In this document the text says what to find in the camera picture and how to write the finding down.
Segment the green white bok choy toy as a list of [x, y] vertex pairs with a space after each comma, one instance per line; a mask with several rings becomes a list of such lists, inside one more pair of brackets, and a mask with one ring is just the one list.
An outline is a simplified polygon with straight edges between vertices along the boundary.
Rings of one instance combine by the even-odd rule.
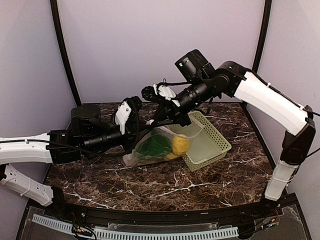
[[135, 152], [144, 158], [162, 158], [172, 152], [170, 138], [154, 134], [135, 148]]

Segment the clear zip top bag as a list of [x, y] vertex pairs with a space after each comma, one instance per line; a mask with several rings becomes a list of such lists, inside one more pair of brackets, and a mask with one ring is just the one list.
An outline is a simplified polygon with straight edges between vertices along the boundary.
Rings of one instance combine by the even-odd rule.
[[171, 124], [154, 128], [138, 142], [132, 153], [122, 157], [123, 166], [167, 162], [185, 155], [204, 129], [194, 117], [191, 116], [190, 120], [191, 124], [186, 126]]

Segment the yellow lemon toy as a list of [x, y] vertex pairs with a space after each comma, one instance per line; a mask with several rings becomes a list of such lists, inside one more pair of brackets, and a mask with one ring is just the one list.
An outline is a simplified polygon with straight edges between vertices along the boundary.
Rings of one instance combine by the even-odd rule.
[[191, 143], [184, 134], [174, 136], [171, 142], [172, 153], [178, 156], [184, 155], [190, 149]]

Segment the pale yellow walnut toy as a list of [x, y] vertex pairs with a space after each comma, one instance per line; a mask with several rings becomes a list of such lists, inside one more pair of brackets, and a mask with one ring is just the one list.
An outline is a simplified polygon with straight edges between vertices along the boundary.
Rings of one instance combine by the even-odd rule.
[[172, 153], [169, 153], [169, 154], [167, 154], [166, 156], [164, 156], [163, 159], [164, 159], [165, 161], [171, 161], [171, 160], [175, 160], [175, 159], [177, 159], [177, 158], [179, 158], [179, 157], [180, 157], [180, 155], [174, 154], [174, 153], [172, 152]]

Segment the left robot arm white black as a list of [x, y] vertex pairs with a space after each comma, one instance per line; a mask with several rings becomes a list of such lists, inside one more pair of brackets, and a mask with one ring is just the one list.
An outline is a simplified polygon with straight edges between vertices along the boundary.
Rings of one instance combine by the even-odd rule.
[[[139, 118], [139, 108], [123, 102], [116, 110], [113, 122], [101, 120], [101, 110], [95, 104], [85, 104], [71, 110], [68, 129], [28, 137], [1, 138], [0, 184], [32, 199], [60, 218], [71, 213], [60, 188], [44, 185], [13, 167], [14, 163], [67, 164], [83, 155], [105, 158], [122, 157], [133, 150], [149, 130]], [[123, 153], [109, 153], [122, 146]]]

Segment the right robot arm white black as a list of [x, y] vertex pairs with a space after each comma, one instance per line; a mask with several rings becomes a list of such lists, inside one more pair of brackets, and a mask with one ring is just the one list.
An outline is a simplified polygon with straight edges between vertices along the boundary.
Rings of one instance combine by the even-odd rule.
[[182, 114], [225, 94], [254, 106], [286, 129], [279, 161], [264, 191], [265, 198], [255, 205], [255, 213], [266, 217], [274, 210], [274, 201], [281, 197], [299, 166], [309, 157], [316, 135], [315, 113], [308, 105], [294, 102], [255, 72], [233, 61], [226, 61], [217, 69], [209, 62], [193, 63], [188, 58], [175, 65], [190, 86], [176, 94], [169, 83], [163, 81], [154, 86], [154, 91], [172, 101]]

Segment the pale green plastic basket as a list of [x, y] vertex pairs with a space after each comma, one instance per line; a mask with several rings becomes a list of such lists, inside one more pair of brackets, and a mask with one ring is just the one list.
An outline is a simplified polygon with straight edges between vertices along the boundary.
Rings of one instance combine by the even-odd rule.
[[189, 170], [195, 172], [222, 160], [232, 146], [201, 112], [192, 111], [188, 115], [192, 124], [184, 127], [173, 124], [166, 128], [190, 138], [190, 149], [182, 159]]

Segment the right black frame post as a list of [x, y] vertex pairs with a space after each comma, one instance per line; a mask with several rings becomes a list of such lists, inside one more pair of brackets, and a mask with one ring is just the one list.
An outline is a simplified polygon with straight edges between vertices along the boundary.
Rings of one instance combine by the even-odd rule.
[[253, 64], [252, 64], [252, 70], [254, 73], [258, 72], [259, 66], [261, 63], [262, 54], [263, 54], [267, 32], [268, 32], [271, 8], [272, 8], [272, 0], [265, 0], [258, 42], [256, 46]]

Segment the black frame post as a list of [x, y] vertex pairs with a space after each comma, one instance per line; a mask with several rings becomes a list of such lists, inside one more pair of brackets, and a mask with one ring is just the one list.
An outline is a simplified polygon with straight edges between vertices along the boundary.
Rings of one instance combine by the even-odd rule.
[[58, 48], [60, 52], [60, 56], [62, 59], [64, 71], [67, 77], [67, 81], [71, 90], [71, 94], [73, 97], [73, 100], [75, 102], [75, 105], [77, 107], [82, 105], [82, 101], [76, 86], [76, 82], [74, 79], [74, 75], [72, 72], [67, 48], [66, 48], [66, 43], [64, 39], [64, 34], [63, 34], [63, 29], [62, 29], [62, 23], [61, 23], [61, 18], [60, 18], [60, 12], [59, 12], [59, 7], [58, 7], [58, 1], [57, 0], [50, 0], [50, 9], [51, 9], [51, 15], [52, 15], [52, 20], [53, 20], [53, 25], [54, 25], [54, 30], [55, 30], [55, 35], [58, 43]]
[[262, 54], [263, 54], [267, 32], [268, 32], [271, 8], [272, 8], [272, 0], [265, 0], [258, 42], [256, 46], [253, 64], [252, 64], [252, 70], [254, 73], [258, 72], [259, 66], [261, 63]]

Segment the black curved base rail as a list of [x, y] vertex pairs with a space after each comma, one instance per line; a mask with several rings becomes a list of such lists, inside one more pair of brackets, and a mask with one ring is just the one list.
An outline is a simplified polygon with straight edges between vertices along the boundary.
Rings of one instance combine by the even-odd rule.
[[294, 193], [285, 194], [278, 201], [262, 198], [259, 202], [244, 205], [192, 211], [129, 211], [71, 203], [43, 207], [33, 202], [32, 206], [41, 210], [45, 217], [85, 227], [105, 227], [108, 224], [173, 226], [218, 223], [220, 226], [239, 227], [241, 234], [248, 234], [256, 228], [258, 220], [284, 216], [288, 207], [293, 208], [298, 219], [304, 220], [300, 203]]

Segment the left black frame post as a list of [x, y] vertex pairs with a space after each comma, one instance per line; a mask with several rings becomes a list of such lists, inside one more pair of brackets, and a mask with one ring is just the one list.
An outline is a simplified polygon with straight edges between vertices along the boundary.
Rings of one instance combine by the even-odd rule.
[[66, 48], [66, 43], [64, 39], [64, 34], [63, 34], [63, 29], [62, 29], [62, 23], [61, 23], [61, 18], [60, 18], [60, 12], [59, 12], [59, 7], [58, 7], [58, 1], [57, 0], [50, 0], [50, 9], [51, 9], [51, 15], [52, 15], [52, 20], [53, 20], [53, 25], [54, 25], [54, 30], [55, 30], [55, 35], [58, 43], [58, 48], [60, 52], [60, 56], [62, 59], [64, 71], [67, 77], [67, 81], [71, 90], [71, 94], [73, 97], [73, 100], [75, 102], [75, 105], [77, 107], [82, 105], [82, 101], [76, 86], [76, 82], [74, 79], [74, 75], [72, 72], [67, 48]]

